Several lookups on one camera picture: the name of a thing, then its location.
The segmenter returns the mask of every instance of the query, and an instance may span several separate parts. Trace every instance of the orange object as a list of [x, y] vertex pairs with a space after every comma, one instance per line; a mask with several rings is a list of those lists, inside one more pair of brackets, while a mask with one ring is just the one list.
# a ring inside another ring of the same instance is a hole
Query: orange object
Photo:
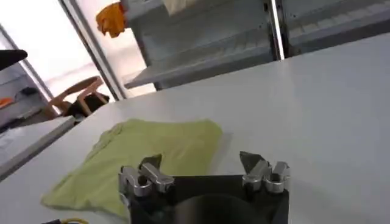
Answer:
[[2, 98], [0, 99], [0, 108], [3, 108], [5, 106], [7, 106], [8, 104], [11, 104], [13, 103], [13, 99], [12, 98]]
[[120, 2], [106, 6], [96, 16], [97, 29], [104, 35], [110, 33], [112, 38], [119, 36], [124, 32], [125, 17], [122, 5]]

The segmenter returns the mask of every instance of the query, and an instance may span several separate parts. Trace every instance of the white shelf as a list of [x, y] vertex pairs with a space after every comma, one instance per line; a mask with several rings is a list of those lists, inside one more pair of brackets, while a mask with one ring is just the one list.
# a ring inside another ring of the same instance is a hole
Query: white shelf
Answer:
[[295, 46], [387, 20], [390, 20], [390, 1], [376, 1], [328, 18], [297, 19], [293, 22], [295, 26], [289, 26], [289, 43]]
[[121, 0], [125, 10], [126, 21], [132, 21], [153, 9], [164, 6], [162, 0]]
[[134, 78], [124, 77], [126, 88], [161, 82], [264, 54], [269, 54], [265, 30], [250, 30], [237, 36], [191, 49], [147, 67]]

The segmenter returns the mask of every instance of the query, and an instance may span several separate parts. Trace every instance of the yellow glove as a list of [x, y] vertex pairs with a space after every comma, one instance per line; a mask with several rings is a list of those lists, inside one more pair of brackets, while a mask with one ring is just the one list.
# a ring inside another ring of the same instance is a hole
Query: yellow glove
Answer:
[[106, 6], [96, 15], [96, 22], [98, 23], [97, 29], [104, 35], [109, 32], [112, 38], [124, 32], [125, 17], [121, 3]]

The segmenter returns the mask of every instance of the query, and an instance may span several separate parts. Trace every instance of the folded towel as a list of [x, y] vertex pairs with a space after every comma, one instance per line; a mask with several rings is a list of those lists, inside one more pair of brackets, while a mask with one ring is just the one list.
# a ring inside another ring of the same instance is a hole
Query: folded towel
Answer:
[[185, 123], [131, 119], [100, 137], [83, 164], [42, 198], [46, 206], [104, 210], [126, 217], [118, 193], [121, 166], [137, 167], [143, 158], [161, 154], [167, 175], [206, 175], [221, 129], [212, 121]]

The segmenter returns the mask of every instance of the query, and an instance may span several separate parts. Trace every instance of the shelf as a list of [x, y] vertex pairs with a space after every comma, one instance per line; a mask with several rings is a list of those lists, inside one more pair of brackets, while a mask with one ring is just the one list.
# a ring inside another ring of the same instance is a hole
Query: shelf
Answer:
[[35, 96], [39, 96], [39, 94], [36, 93], [36, 94], [29, 95], [29, 96], [21, 95], [18, 99], [16, 99], [16, 100], [13, 101], [12, 103], [7, 104], [7, 105], [5, 105], [5, 106], [3, 106], [3, 107], [0, 107], [0, 110], [4, 110], [4, 109], [6, 109], [7, 107], [10, 107], [10, 106], [12, 106], [12, 105], [14, 105], [14, 104], [16, 104], [16, 103], [22, 102], [22, 101], [24, 101], [24, 100], [26, 100], [26, 99], [29, 99], [30, 97], [35, 97]]
[[250, 30], [157, 61], [135, 78], [134, 75], [124, 77], [124, 83], [126, 88], [134, 88], [148, 83], [182, 78], [195, 72], [206, 71], [269, 53], [269, 42], [265, 30]]
[[349, 3], [350, 10], [342, 10], [340, 5], [337, 13], [318, 12], [316, 16], [288, 22], [289, 43], [295, 46], [390, 20], [390, 1]]
[[4, 81], [4, 82], [0, 82], [0, 86], [6, 85], [6, 84], [8, 84], [8, 83], [10, 83], [10, 82], [15, 82], [15, 81], [17, 81], [17, 80], [19, 80], [19, 79], [21, 79], [21, 78], [25, 78], [26, 76], [27, 76], [27, 74], [21, 74], [21, 75], [19, 75], [19, 76], [17, 76], [17, 77], [8, 79], [8, 80], [6, 80], [6, 81]]
[[128, 27], [133, 20], [147, 15], [150, 12], [164, 13], [166, 18], [169, 18], [170, 23], [174, 21], [181, 21], [187, 16], [194, 16], [197, 13], [202, 13], [205, 10], [212, 10], [219, 5], [234, 0], [212, 0], [212, 1], [199, 1], [192, 5], [190, 8], [177, 12], [173, 15], [169, 15], [167, 9], [162, 0], [121, 0], [121, 5], [124, 8], [124, 16]]
[[163, 7], [162, 0], [121, 0], [121, 4], [125, 10], [125, 17], [127, 22], [141, 17], [159, 7]]

